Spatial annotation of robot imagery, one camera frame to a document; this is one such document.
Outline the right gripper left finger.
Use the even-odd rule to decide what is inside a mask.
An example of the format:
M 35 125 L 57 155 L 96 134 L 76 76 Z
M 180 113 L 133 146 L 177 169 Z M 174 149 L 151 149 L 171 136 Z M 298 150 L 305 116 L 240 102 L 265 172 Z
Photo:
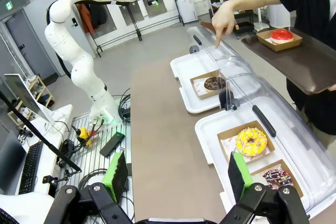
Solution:
M 124 152 L 116 153 L 102 182 L 84 188 L 63 186 L 50 208 L 51 223 L 85 223 L 90 216 L 99 216 L 103 223 L 131 223 L 120 206 L 128 179 Z

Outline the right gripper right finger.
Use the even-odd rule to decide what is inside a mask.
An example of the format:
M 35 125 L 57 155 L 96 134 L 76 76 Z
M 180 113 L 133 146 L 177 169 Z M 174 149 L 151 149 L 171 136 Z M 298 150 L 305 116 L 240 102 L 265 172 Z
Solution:
M 255 216 L 266 217 L 269 223 L 309 223 L 297 190 L 255 183 L 241 153 L 231 153 L 228 177 L 236 204 L 221 223 L 251 223 Z

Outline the person's right hand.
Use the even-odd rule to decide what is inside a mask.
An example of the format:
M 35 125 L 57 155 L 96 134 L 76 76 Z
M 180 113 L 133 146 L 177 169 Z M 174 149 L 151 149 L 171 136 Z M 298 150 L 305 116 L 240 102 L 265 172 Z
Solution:
M 212 18 L 212 25 L 216 34 L 216 48 L 222 39 L 222 35 L 231 34 L 235 26 L 234 8 L 235 0 L 224 2 Z

